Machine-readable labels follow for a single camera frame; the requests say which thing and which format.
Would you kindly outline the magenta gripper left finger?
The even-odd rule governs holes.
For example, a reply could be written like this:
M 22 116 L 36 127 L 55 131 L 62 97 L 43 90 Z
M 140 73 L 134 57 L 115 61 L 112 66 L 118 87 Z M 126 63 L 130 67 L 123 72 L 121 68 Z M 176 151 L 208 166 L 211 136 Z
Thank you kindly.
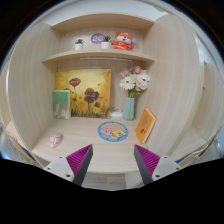
M 59 156 L 49 163 L 44 170 L 81 186 L 92 156 L 92 145 L 88 145 L 68 156 Z

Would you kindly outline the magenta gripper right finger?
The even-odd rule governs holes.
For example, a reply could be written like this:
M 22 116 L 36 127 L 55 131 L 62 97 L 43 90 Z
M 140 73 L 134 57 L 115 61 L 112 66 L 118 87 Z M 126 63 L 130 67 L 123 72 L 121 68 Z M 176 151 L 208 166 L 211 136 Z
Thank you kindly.
M 139 145 L 134 145 L 134 157 L 145 185 L 181 170 L 169 156 L 160 157 Z

